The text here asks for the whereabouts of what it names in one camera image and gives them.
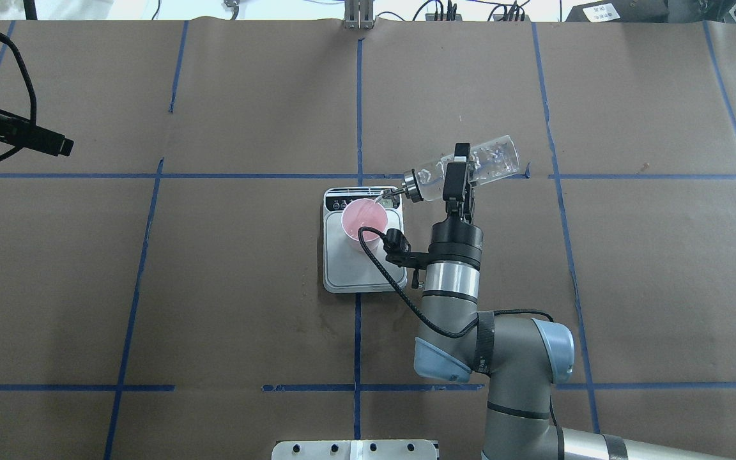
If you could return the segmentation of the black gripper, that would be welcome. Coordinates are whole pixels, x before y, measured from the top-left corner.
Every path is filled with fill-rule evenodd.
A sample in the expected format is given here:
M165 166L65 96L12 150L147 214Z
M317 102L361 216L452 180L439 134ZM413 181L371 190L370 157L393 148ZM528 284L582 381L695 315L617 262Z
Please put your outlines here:
M456 143L454 161L447 164L442 200L447 215L465 215L468 207L468 165L470 143ZM431 229L429 254L437 260L481 264L483 230L457 216L447 216Z

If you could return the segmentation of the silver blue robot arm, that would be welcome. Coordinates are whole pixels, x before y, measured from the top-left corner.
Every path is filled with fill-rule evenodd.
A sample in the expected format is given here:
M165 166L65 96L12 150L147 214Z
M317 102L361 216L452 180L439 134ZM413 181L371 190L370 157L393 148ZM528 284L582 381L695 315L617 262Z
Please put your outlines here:
M736 458L736 174L561 174L481 186L478 266L441 260L418 335L465 382L470 457Z

